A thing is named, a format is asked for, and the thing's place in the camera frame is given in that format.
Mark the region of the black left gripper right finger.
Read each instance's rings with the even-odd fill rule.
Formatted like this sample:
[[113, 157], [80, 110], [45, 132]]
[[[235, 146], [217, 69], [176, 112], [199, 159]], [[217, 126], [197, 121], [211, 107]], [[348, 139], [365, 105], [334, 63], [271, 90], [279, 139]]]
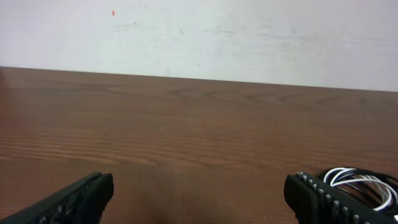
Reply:
[[392, 212], [375, 211], [306, 172], [287, 176], [284, 198], [300, 224], [397, 224]]

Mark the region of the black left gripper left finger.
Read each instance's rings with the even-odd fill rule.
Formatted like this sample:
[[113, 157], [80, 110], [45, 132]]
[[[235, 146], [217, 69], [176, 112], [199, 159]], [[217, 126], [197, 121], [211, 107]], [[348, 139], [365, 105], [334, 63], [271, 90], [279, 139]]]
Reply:
[[1, 224], [99, 224], [113, 194], [112, 174], [94, 172], [3, 218]]

